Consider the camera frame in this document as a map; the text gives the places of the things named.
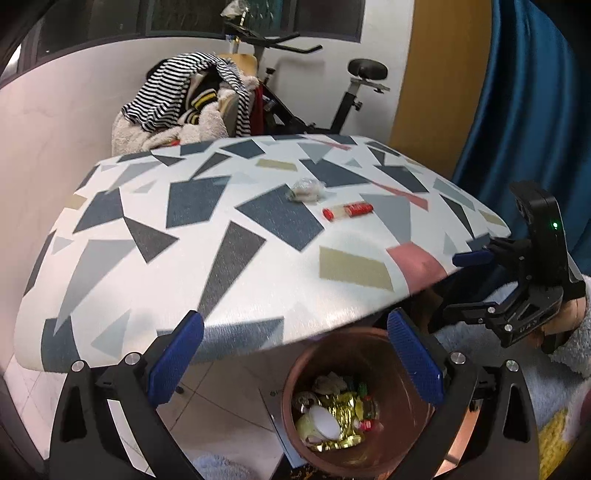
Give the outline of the person's right hand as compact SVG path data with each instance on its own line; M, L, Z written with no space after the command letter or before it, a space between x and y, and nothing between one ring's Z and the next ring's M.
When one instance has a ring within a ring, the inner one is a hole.
M583 323L586 315L585 297L562 304L559 312L541 327L539 346L545 353L551 353L562 346L572 333Z

